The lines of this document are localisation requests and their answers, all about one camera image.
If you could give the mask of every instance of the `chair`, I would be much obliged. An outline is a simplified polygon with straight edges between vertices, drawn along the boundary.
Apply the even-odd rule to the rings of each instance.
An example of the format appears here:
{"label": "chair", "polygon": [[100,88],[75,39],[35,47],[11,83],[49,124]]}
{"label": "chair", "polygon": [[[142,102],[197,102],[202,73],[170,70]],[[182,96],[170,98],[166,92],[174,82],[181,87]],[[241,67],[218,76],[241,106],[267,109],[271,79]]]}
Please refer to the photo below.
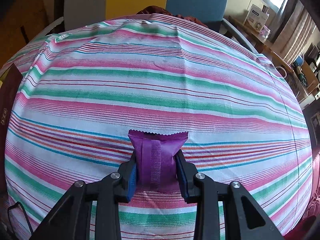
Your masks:
{"label": "chair", "polygon": [[223,18],[226,5],[227,0],[167,0],[166,10],[174,15],[196,17],[216,32],[219,32],[220,26],[223,25],[243,47],[254,54],[258,54],[251,43]]}
{"label": "chair", "polygon": [[50,33],[80,28],[105,20],[105,0],[54,0],[54,22],[38,33],[33,40]]}

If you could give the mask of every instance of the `purple snack package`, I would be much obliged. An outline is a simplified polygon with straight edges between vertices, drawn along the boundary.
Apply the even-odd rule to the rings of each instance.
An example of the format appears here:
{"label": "purple snack package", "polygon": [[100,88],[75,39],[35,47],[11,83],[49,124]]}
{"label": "purple snack package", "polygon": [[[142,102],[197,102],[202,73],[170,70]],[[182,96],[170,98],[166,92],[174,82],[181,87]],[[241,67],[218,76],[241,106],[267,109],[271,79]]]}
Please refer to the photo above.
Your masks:
{"label": "purple snack package", "polygon": [[173,156],[188,139],[188,132],[162,135],[129,130],[137,158],[139,191],[163,193],[179,190]]}

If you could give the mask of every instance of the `striped bed sheet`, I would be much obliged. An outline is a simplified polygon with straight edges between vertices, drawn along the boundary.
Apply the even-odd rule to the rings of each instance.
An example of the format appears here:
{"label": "striped bed sheet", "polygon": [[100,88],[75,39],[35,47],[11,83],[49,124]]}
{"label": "striped bed sheet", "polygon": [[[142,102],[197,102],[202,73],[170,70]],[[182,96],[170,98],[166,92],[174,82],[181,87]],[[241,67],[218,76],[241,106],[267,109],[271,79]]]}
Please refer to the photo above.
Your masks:
{"label": "striped bed sheet", "polygon": [[[302,217],[312,154],[299,104],[263,55],[202,26],[135,15],[31,41],[5,148],[7,208],[35,229],[76,180],[129,160],[129,129],[189,132],[187,161],[215,181],[240,181],[284,235]],[[119,206],[123,239],[192,239],[196,206],[179,192],[136,193]],[[22,211],[16,235],[30,232]],[[8,224],[7,217],[2,221]],[[94,239],[95,205],[91,234]],[[225,237],[220,204],[220,235]]]}

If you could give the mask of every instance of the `white cardboard box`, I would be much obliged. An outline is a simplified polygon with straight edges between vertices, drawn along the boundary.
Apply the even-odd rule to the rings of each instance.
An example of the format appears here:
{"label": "white cardboard box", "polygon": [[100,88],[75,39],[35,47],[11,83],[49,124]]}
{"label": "white cardboard box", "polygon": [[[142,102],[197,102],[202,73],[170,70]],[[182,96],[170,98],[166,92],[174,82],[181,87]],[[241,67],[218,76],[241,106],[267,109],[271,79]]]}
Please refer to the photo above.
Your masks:
{"label": "white cardboard box", "polygon": [[253,4],[247,14],[244,25],[252,28],[257,33],[260,33],[262,27],[266,24],[268,17],[268,14],[263,13],[258,6]]}

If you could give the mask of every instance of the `red fabric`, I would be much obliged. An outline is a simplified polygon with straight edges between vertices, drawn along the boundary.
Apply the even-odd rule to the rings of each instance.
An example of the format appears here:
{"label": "red fabric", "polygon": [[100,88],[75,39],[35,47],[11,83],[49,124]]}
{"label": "red fabric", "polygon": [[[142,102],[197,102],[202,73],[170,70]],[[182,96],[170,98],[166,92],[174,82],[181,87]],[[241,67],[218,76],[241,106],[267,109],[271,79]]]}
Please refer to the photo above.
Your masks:
{"label": "red fabric", "polygon": [[166,9],[163,9],[159,6],[156,6],[156,5],[151,5],[151,6],[148,6],[146,8],[144,8],[143,10],[139,11],[137,14],[152,14],[152,13],[159,13],[159,14],[165,14],[165,15],[170,15],[170,16],[175,16],[177,18],[180,18],[180,19],[185,19],[187,21],[190,21],[190,22],[193,22],[193,23],[196,23],[196,24],[199,24],[203,27],[206,27],[207,28],[207,25],[203,24],[202,22],[200,22],[197,18],[195,17],[192,17],[192,16],[182,16],[181,14],[178,14],[178,15],[173,15],[172,13],[168,12]]}
{"label": "red fabric", "polygon": [[309,204],[304,212],[302,219],[306,219],[310,216],[320,215],[320,185],[319,185],[319,167],[320,167],[320,147],[312,149],[313,157],[313,176],[312,176],[312,189],[311,189],[311,198]]}
{"label": "red fabric", "polygon": [[17,67],[12,64],[0,87],[0,193],[7,191],[4,175],[4,146],[13,102],[22,78]]}
{"label": "red fabric", "polygon": [[310,216],[300,222],[284,236],[285,240],[302,240],[316,220],[316,216]]}

